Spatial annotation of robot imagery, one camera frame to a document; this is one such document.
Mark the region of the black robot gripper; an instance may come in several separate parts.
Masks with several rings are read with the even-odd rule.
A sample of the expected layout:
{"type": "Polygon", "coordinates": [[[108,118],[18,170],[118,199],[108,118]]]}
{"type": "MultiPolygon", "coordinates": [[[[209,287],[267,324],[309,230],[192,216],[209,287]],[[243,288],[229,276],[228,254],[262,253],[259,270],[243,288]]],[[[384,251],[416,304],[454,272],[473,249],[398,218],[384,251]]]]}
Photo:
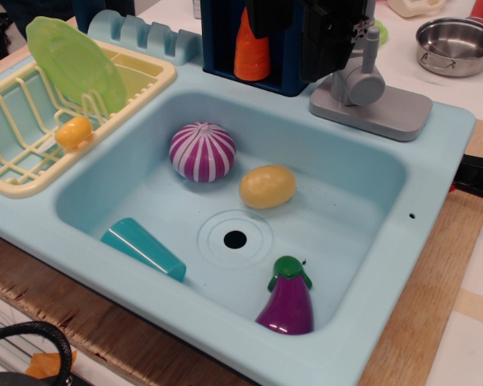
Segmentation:
{"type": "MultiPolygon", "coordinates": [[[[374,24],[374,2],[368,0],[303,1],[300,71],[313,83],[345,68],[353,49],[374,24]]],[[[293,0],[248,0],[246,13],[257,39],[284,31],[301,31],[302,14],[293,0]]]]}

